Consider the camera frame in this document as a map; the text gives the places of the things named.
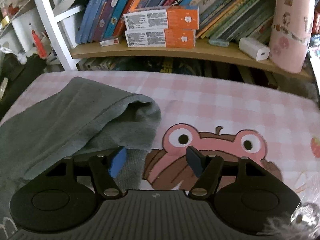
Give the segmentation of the upper orange white box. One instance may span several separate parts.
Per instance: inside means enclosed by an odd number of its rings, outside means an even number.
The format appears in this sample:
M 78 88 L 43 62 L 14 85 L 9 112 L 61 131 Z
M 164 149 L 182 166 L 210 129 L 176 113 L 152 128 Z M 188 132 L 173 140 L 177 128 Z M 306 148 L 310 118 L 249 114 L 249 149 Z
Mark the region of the upper orange white box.
M 198 30 L 199 6 L 164 6 L 135 9 L 124 14 L 127 30 L 191 29 Z

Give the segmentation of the lower orange white box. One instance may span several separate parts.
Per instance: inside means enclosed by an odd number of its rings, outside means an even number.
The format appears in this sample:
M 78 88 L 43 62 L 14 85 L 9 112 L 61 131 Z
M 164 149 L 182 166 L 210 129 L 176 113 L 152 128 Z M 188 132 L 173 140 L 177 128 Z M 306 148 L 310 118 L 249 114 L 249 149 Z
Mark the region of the lower orange white box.
M 125 31 L 128 47 L 166 47 L 193 49 L 196 30 L 152 29 Z

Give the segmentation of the pink checked cartoon tablecloth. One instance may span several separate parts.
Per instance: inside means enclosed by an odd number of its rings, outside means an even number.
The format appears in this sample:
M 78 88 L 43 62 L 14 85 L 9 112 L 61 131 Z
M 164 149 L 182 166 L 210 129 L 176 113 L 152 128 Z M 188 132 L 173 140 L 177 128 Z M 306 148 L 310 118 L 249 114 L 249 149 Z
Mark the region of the pink checked cartoon tablecloth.
M 81 77 L 152 98 L 161 121 L 137 189 L 189 191 L 197 178 L 185 151 L 194 146 L 226 161 L 248 157 L 296 193 L 319 176 L 319 107 L 259 86 L 177 74 L 77 71 L 39 76 L 2 125 Z

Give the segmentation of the orange white box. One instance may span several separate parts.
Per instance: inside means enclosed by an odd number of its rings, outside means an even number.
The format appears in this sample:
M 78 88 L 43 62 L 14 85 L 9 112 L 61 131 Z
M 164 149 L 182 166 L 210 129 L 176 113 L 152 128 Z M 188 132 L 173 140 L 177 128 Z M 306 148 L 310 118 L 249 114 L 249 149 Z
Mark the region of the orange white box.
M 198 30 L 199 6 L 164 6 L 135 9 L 124 14 L 127 30 L 191 29 Z
M 193 49 L 196 30 L 152 29 L 125 31 L 128 47 L 166 47 Z

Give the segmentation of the grey sweatshirt garment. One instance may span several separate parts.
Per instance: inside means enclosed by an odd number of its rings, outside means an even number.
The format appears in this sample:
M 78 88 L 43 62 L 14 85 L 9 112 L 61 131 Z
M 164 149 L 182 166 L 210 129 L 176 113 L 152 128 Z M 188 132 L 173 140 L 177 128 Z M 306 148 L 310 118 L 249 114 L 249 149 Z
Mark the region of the grey sweatshirt garment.
M 8 119 L 1 126 L 1 239 L 17 231 L 12 195 L 64 157 L 123 146 L 127 157 L 115 181 L 137 189 L 160 121 L 152 98 L 81 77 Z

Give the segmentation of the white usb charger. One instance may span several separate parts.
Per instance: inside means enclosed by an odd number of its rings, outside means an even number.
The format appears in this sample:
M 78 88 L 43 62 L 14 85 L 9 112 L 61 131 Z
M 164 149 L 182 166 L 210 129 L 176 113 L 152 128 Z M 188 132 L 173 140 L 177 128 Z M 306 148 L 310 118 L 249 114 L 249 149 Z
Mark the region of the white usb charger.
M 270 48 L 251 37 L 243 37 L 239 42 L 239 49 L 255 59 L 255 61 L 263 61 L 268 59 Z

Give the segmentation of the red tassel ornament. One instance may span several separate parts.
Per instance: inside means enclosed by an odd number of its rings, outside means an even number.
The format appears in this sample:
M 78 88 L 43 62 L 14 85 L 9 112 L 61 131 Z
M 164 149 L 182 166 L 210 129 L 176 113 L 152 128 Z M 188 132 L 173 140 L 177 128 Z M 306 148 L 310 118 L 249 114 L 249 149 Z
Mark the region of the red tassel ornament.
M 35 47 L 37 48 L 37 51 L 38 51 L 38 55 L 40 58 L 45 59 L 47 57 L 47 52 L 41 42 L 41 39 L 37 35 L 35 28 L 31 23 L 29 23 L 29 27 L 31 29 L 31 34 L 34 40 Z

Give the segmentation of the row of leaning books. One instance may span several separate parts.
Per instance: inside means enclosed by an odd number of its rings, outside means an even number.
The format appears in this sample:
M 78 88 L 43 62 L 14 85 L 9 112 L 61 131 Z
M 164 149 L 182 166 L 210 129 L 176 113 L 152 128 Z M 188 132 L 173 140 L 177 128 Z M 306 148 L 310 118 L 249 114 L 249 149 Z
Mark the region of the row of leaning books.
M 275 0 L 89 0 L 75 40 L 78 44 L 120 37 L 127 30 L 124 14 L 135 9 L 199 6 L 196 38 L 226 47 L 243 37 L 266 43 L 270 39 Z

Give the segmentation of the furry keychain charm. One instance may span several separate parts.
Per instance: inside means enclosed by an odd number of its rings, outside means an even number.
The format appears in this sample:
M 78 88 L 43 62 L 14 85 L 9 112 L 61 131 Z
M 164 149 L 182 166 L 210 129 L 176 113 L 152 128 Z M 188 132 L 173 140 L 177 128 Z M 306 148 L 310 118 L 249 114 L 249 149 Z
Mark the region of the furry keychain charm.
M 268 218 L 263 233 L 279 239 L 319 239 L 319 205 L 304 202 L 291 216 Z

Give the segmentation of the pink cylindrical container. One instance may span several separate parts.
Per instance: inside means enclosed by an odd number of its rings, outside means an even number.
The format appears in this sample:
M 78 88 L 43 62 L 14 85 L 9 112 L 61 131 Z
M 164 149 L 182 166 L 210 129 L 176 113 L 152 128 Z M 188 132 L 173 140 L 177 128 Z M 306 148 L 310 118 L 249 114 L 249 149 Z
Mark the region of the pink cylindrical container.
M 298 73 L 310 43 L 315 0 L 276 0 L 269 59 L 279 68 Z

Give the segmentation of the small red white box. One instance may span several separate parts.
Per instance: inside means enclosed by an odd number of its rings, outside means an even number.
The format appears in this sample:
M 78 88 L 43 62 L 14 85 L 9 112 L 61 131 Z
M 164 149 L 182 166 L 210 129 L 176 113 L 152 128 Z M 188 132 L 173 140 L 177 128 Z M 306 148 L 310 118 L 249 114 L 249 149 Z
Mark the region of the small red white box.
M 122 41 L 122 37 L 108 37 L 99 42 L 101 47 L 112 46 L 116 44 L 120 44 Z

